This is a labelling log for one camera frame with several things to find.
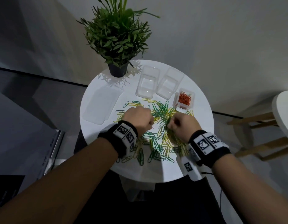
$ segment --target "black plant pot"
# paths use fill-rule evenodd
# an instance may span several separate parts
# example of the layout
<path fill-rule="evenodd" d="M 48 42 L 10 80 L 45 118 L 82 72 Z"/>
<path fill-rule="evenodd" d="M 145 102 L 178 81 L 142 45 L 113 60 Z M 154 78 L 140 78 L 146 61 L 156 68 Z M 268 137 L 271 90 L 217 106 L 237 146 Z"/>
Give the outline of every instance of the black plant pot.
<path fill-rule="evenodd" d="M 117 67 L 114 64 L 108 64 L 111 75 L 113 75 L 116 78 L 121 78 L 126 74 L 127 65 L 128 62 L 126 64 L 123 64 L 121 67 Z"/>

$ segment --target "potted plant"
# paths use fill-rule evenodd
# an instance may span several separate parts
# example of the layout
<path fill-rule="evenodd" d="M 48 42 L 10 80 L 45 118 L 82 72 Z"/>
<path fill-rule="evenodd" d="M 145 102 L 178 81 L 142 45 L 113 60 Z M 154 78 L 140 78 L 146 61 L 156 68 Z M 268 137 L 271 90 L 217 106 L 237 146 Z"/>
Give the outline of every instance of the potted plant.
<path fill-rule="evenodd" d="M 98 1 L 103 7 L 93 6 L 92 21 L 81 18 L 78 22 L 85 26 L 88 44 L 106 60 L 111 75 L 122 77 L 126 74 L 127 65 L 131 64 L 130 60 L 140 52 L 143 57 L 148 49 L 145 41 L 150 37 L 151 30 L 148 21 L 140 22 L 139 16 L 153 14 L 145 12 L 147 8 L 139 11 L 125 9 L 127 0 L 105 0 L 107 6 Z"/>

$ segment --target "white stool seat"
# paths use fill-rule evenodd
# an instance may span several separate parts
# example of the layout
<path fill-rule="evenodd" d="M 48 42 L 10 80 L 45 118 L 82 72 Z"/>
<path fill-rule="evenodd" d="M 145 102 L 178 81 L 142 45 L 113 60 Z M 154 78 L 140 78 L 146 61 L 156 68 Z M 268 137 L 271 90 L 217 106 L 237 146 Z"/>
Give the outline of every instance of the white stool seat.
<path fill-rule="evenodd" d="M 284 91 L 274 97 L 272 110 L 277 124 L 288 137 L 288 91 Z"/>

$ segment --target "forearm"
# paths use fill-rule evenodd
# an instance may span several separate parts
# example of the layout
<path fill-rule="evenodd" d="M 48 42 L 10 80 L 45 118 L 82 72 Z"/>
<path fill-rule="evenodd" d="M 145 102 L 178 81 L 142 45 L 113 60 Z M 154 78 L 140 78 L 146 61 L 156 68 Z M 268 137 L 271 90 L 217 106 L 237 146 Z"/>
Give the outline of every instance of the forearm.
<path fill-rule="evenodd" d="M 288 202 L 233 155 L 221 157 L 212 170 L 228 199 L 249 223 L 288 223 Z"/>
<path fill-rule="evenodd" d="M 73 222 L 117 158 L 98 138 L 1 207 L 0 223 Z"/>

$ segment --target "table top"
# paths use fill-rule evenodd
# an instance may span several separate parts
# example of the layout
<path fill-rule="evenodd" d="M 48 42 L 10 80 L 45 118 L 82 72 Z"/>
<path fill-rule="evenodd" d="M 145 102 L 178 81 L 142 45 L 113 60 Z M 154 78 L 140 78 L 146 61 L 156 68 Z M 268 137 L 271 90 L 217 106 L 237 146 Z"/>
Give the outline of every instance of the table top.
<path fill-rule="evenodd" d="M 80 123 L 83 136 L 88 144 L 94 141 L 97 138 L 99 132 L 112 124 L 114 121 L 117 120 L 117 113 L 116 110 L 127 110 L 132 106 L 127 106 L 123 108 L 123 105 L 129 101 L 140 101 L 147 107 L 148 105 L 151 106 L 151 103 L 147 101 L 143 101 L 141 97 L 136 96 L 136 88 L 138 86 L 140 74 L 142 67 L 144 65 L 152 66 L 159 68 L 161 70 L 159 81 L 167 72 L 168 68 L 170 67 L 167 64 L 163 64 L 157 61 L 150 61 L 150 60 L 132 60 L 131 63 L 133 64 L 134 68 L 131 65 L 128 66 L 127 71 L 128 73 L 126 76 L 122 78 L 115 78 L 110 74 L 109 69 L 104 70 L 98 76 L 96 76 L 92 82 L 87 87 L 80 107 Z M 90 99 L 92 98 L 95 91 L 102 86 L 109 84 L 110 86 L 118 86 L 122 88 L 124 91 L 118 98 L 116 105 L 114 106 L 110 117 L 104 121 L 103 124 L 97 125 L 91 122 L 88 122 L 82 118 L 83 113 L 85 112 Z M 182 82 L 180 83 L 177 91 L 179 88 L 186 88 L 195 93 L 194 98 L 194 105 L 193 105 L 193 113 L 198 122 L 200 123 L 202 129 L 207 132 L 214 132 L 214 120 L 212 110 L 210 108 L 209 102 L 207 101 L 205 95 L 201 91 L 201 89 L 188 77 L 184 76 Z M 172 107 L 174 95 L 168 100 L 169 107 Z M 161 101 L 163 104 L 167 101 L 166 99 L 160 97 L 156 93 L 153 95 L 152 100 Z M 158 126 L 154 124 L 154 130 L 151 130 L 153 133 L 158 132 Z M 185 175 L 187 172 L 185 171 L 183 165 L 181 165 L 180 157 L 177 156 L 175 153 L 170 154 L 170 157 L 173 159 L 174 162 L 170 161 L 157 161 L 152 160 L 150 163 L 147 162 L 147 159 L 150 155 L 150 150 L 144 150 L 144 165 L 140 166 L 137 159 L 131 159 L 128 162 L 122 163 L 115 163 L 111 170 L 115 171 L 118 174 L 121 174 L 124 177 L 129 179 L 140 181 L 140 182 L 169 182 L 176 179 L 179 179 Z"/>
<path fill-rule="evenodd" d="M 288 91 L 274 97 L 272 110 L 279 127 L 288 137 Z"/>

